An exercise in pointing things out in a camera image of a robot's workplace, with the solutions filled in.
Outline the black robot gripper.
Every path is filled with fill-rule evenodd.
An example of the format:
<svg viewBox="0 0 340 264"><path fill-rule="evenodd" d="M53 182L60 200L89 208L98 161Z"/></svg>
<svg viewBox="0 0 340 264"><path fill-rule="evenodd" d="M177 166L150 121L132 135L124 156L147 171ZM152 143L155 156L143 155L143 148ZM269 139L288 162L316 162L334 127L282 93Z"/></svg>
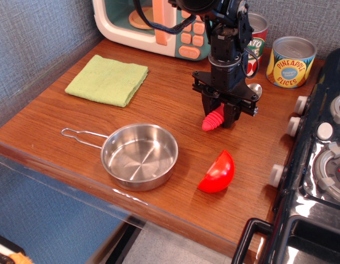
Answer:
<svg viewBox="0 0 340 264"><path fill-rule="evenodd" d="M195 84L202 83L211 86L218 91L229 92L233 90L239 82L244 81L246 83L246 79L248 78L246 73L248 67L247 53L239 54L233 60L229 61L219 60L215 58L214 55L210 54L209 62L211 64L210 72L196 70L192 73L194 78L193 90ZM220 106L220 101L217 98L204 94L202 94L201 97L205 116L209 115L213 110ZM224 104L224 121L222 126L224 128L230 128L233 123L239 119L240 114L241 109L239 106L231 103Z"/></svg>

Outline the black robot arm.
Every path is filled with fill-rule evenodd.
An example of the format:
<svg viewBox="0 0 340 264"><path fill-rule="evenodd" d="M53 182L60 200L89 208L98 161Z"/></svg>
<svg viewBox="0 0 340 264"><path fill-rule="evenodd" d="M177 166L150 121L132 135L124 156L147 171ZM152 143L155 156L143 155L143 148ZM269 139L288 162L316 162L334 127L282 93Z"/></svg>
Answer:
<svg viewBox="0 0 340 264"><path fill-rule="evenodd" d="M211 48L210 72L194 71L193 90L201 93L206 115L223 107L224 128L241 113L254 116L260 95L247 84L248 44L254 29L249 23L246 1L170 1L177 9L199 16Z"/></svg>

